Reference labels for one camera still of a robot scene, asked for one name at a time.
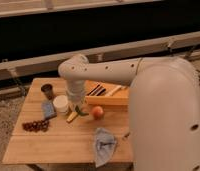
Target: white container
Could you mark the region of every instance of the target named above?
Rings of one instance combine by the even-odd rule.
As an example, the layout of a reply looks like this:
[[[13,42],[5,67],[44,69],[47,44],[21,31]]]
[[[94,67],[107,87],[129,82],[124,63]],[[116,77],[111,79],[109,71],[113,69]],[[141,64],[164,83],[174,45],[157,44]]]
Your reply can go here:
[[[57,112],[60,112],[64,115],[66,115],[69,111],[68,98],[65,95],[57,96],[53,101],[53,105]]]

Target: black wall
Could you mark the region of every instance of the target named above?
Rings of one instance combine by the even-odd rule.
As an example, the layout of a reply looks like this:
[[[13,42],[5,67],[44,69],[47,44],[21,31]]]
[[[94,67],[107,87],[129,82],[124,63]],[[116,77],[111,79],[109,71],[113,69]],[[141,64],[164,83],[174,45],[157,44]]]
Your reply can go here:
[[[200,1],[0,18],[0,62],[200,30]]]

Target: cloth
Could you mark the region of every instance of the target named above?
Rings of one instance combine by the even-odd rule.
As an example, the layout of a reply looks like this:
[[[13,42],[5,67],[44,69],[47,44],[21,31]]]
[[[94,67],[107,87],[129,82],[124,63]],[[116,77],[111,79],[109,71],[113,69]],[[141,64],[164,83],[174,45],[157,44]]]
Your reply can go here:
[[[117,141],[113,134],[104,128],[97,128],[94,138],[94,155],[96,167],[103,166],[112,157]]]

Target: yellow object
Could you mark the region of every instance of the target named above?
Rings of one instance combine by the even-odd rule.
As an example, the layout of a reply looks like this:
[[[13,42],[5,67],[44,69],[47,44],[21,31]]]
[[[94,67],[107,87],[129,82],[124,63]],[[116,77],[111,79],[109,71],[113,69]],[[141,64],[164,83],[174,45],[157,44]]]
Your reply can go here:
[[[69,117],[67,118],[66,122],[70,123],[72,122],[76,117],[78,116],[77,112],[72,112]]]

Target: metal rail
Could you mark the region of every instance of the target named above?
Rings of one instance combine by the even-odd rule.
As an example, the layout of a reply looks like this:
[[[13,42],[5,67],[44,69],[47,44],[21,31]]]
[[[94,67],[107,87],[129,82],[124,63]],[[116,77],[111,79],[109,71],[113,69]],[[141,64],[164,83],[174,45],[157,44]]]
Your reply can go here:
[[[90,61],[96,60],[97,62],[100,62],[124,59],[199,44],[200,31],[16,61],[7,61],[0,63],[0,80],[12,78],[12,75],[10,74],[10,70],[12,69],[16,71],[18,77],[57,70],[57,67],[61,62],[78,53],[86,55]],[[193,52],[190,54],[190,58],[195,56],[195,54],[200,56],[200,52]]]

